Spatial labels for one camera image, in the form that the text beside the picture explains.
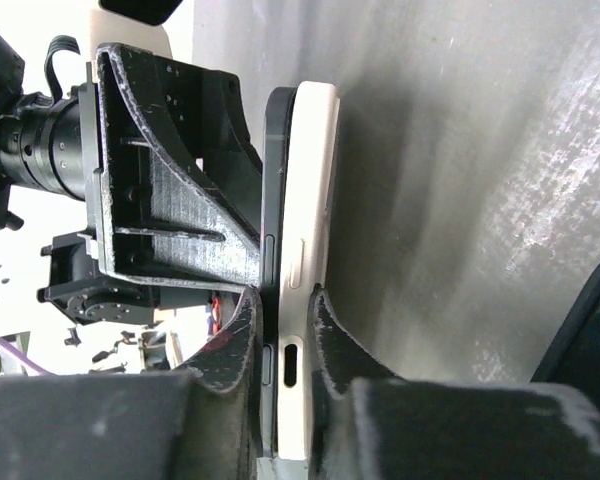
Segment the black smartphone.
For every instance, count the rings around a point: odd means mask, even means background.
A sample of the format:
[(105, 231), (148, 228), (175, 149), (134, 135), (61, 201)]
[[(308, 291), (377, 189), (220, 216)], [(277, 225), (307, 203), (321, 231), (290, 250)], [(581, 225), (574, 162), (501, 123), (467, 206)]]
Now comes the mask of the black smartphone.
[(263, 364), (260, 401), (263, 456), (277, 455), (278, 317), (284, 199), (288, 170), (293, 87), (277, 87), (264, 118), (261, 201), (260, 296), (263, 306)]

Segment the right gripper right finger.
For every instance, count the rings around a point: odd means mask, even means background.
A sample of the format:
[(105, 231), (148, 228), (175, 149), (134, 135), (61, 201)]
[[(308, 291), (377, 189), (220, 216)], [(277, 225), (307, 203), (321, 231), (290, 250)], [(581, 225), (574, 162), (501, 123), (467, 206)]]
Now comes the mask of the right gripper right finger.
[(600, 479), (600, 411), (550, 383), (408, 380), (375, 359), (316, 286), (313, 479)]

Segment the beige phone case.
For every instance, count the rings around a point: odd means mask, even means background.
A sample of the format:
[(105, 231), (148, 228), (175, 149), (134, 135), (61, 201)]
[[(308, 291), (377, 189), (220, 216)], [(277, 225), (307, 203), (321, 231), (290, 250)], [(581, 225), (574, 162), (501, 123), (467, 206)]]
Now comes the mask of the beige phone case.
[(277, 456), (309, 458), (313, 433), (308, 306), (325, 281), (340, 98), (334, 85), (302, 82), (292, 110), (278, 315)]

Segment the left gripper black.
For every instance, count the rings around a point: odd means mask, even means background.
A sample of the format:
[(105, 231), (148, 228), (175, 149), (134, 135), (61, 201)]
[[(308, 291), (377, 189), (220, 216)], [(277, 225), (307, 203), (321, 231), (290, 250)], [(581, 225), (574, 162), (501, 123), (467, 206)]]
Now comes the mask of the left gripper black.
[(78, 88), (86, 252), (129, 282), (238, 291), (260, 277), (262, 161), (239, 78), (122, 43)]

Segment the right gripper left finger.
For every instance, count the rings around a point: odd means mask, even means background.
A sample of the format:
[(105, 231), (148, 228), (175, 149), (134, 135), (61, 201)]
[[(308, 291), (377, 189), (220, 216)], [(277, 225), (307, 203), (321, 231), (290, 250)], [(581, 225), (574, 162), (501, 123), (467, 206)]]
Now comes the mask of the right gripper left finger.
[(171, 371), (0, 378), (0, 479), (253, 479), (262, 304)]

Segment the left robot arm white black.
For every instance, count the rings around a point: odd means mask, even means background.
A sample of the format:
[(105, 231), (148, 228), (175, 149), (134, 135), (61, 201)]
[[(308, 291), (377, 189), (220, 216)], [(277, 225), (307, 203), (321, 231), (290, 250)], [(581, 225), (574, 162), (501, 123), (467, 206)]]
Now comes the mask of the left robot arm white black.
[(146, 324), (259, 282), (262, 163), (238, 78), (124, 43), (98, 47), (84, 83), (25, 93), (0, 36), (0, 231), (23, 222), (15, 186), (85, 204), (86, 227), (42, 249), (37, 298), (74, 323)]

